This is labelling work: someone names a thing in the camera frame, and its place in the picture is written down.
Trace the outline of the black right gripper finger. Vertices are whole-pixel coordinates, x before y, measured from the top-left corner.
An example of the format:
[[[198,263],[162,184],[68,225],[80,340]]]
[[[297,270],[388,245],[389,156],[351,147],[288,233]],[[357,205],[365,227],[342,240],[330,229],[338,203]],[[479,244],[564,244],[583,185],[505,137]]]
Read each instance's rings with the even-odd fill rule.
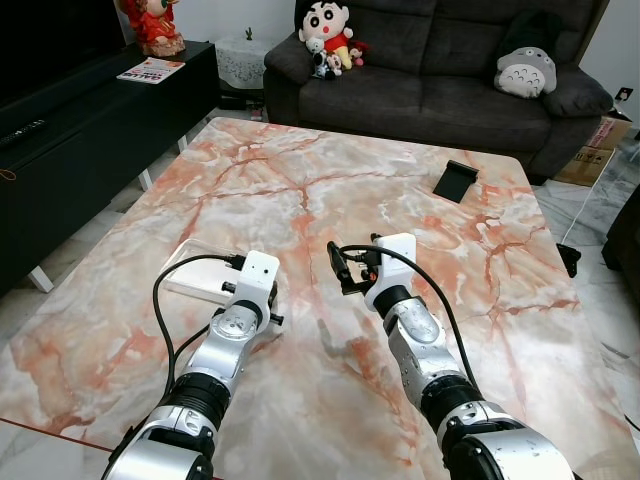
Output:
[[[328,255],[332,270],[339,282],[340,292],[342,292],[342,294],[351,294],[352,275],[349,273],[347,259],[343,256],[343,253],[340,252],[340,247],[334,241],[328,242]]]

